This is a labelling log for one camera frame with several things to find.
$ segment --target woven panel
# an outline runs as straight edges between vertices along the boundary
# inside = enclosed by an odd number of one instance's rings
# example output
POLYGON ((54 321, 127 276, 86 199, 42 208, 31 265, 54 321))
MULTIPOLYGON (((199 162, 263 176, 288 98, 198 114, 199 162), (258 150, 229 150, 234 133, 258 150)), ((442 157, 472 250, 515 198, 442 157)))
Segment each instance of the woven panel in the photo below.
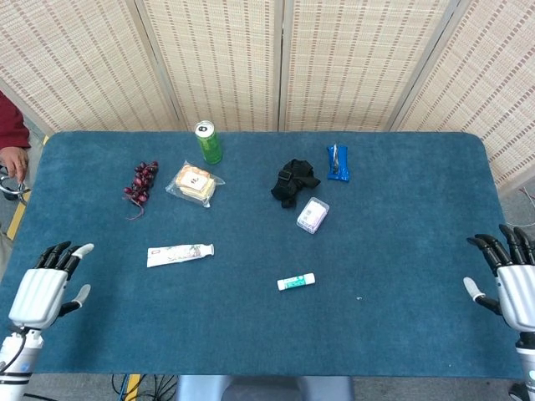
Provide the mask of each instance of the woven panel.
POLYGON ((2 2, 0 38, 0 78, 54 131, 179 124, 123 2, 2 2))
POLYGON ((473 0, 400 129, 484 142, 498 188, 535 166, 535 3, 473 0))
POLYGON ((275 2, 143 3, 190 129, 202 119, 218 130, 277 129, 275 2))
POLYGON ((285 129, 384 129, 448 3, 294 0, 285 129))

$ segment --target blue table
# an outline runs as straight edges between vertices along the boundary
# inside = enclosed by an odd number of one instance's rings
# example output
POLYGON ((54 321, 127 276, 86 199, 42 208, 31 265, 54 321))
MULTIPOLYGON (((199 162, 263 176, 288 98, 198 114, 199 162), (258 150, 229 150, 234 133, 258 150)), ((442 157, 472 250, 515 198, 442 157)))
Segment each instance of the blue table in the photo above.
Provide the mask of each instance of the blue table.
POLYGON ((471 302, 492 275, 465 238, 503 222, 485 150, 461 133, 225 133, 206 165, 190 133, 68 132, 46 145, 0 288, 7 315, 49 245, 93 242, 68 293, 80 311, 44 333, 40 372, 520 377, 514 332, 471 302), (349 147, 349 183, 326 146, 349 147), (285 210, 270 189, 289 160, 322 183, 285 210), (141 160, 160 172, 138 221, 122 198, 141 160), (227 183, 210 209, 167 194, 184 160, 227 183), (330 205, 315 235, 296 226, 330 205), (147 248, 213 243, 215 256, 146 268, 147 248), (277 280, 316 284, 280 292, 277 280))

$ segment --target soda can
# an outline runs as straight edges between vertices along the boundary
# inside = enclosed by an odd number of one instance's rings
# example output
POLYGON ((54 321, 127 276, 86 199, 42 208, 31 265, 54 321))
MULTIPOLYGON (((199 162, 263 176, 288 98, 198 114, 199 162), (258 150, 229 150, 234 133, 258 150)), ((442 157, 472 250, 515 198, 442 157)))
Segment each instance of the soda can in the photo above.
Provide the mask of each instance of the soda can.
POLYGON ((195 126, 195 135, 201 146, 204 160, 210 165, 219 163, 223 157, 216 127, 210 121, 201 121, 195 126))

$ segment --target red sleeve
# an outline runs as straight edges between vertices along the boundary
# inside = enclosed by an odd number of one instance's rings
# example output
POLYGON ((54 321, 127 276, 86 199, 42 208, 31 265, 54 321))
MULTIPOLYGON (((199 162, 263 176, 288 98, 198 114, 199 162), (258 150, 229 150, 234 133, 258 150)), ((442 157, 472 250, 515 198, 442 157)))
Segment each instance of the red sleeve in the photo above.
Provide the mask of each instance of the red sleeve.
POLYGON ((0 149, 8 146, 29 148, 28 137, 22 113, 0 92, 0 149))

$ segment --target grapes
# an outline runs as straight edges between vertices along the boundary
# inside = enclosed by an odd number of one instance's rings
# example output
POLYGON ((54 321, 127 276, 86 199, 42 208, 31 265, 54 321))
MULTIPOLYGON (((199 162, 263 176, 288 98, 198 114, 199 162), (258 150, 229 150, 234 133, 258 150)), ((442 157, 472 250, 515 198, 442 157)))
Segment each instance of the grapes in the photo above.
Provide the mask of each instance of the grapes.
POLYGON ((130 200, 140 208, 140 213, 135 217, 127 217, 128 220, 135 220, 145 213, 143 204, 149 200, 149 189, 154 185, 154 179, 158 172, 158 162, 153 161, 147 165, 144 161, 135 167, 135 178, 130 187, 125 187, 125 199, 130 200))

